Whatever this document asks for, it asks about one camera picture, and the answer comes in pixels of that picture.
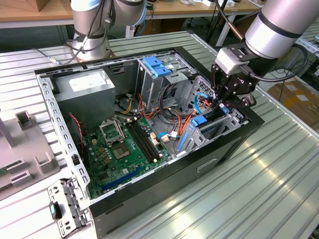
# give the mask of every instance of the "blue drive bay latch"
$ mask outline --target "blue drive bay latch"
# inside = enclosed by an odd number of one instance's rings
[[[144,57],[143,62],[156,77],[167,76],[172,73],[171,70],[163,65],[162,61],[154,56]]]

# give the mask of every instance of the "red cable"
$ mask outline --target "red cable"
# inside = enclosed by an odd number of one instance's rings
[[[77,120],[77,118],[75,116],[73,116],[72,114],[69,114],[70,117],[72,117],[76,124],[78,125],[78,128],[80,130],[80,135],[81,135],[81,147],[82,147],[82,158],[83,158],[83,155],[84,155],[84,144],[83,144],[83,134],[82,134],[82,129],[81,129],[81,125],[80,125],[80,122]]]

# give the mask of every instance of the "metal bracket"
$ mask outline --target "metal bracket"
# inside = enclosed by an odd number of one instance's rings
[[[55,210],[50,207],[52,218],[56,220],[62,238],[86,227],[92,220],[88,209],[80,210],[77,198],[81,193],[76,187],[77,181],[73,179],[61,179],[50,186],[47,191],[52,203],[57,204],[61,211],[61,218],[55,218]]]

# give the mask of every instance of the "table surface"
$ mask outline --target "table surface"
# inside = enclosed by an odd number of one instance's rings
[[[258,9],[258,7],[247,0],[242,0],[239,3],[236,3],[233,7],[226,7],[225,12],[252,12]],[[182,4],[179,0],[175,0],[174,2],[157,1],[154,4],[154,15],[213,12],[214,7],[208,7],[202,3],[187,6]],[[40,12],[0,6],[0,22],[62,19],[73,19],[69,0],[51,0]]]
[[[183,46],[210,69],[216,52],[194,34],[175,32],[116,39],[117,56]],[[63,46],[43,49],[59,61]],[[0,54],[0,117],[28,110],[61,166],[57,174],[0,201],[0,235],[10,239],[58,239],[46,188],[71,176],[65,164],[34,70],[55,66],[33,50]],[[265,121],[231,160],[147,210],[105,239],[302,238],[319,224],[319,135],[257,87],[252,109]],[[96,239],[93,227],[70,239]]]

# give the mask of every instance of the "aluminum extrusion table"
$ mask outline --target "aluminum extrusion table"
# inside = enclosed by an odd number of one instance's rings
[[[207,69],[216,52],[195,34],[168,33],[110,41],[118,56],[183,46]],[[65,47],[43,51],[71,58]],[[0,54],[0,117],[34,114],[58,159],[57,174],[0,202],[0,235],[59,238],[46,188],[71,176],[33,71],[54,66],[32,50]],[[307,238],[319,224],[319,136],[260,88],[253,110],[265,121],[231,160],[176,192],[105,239]],[[94,239],[88,227],[70,237]]]

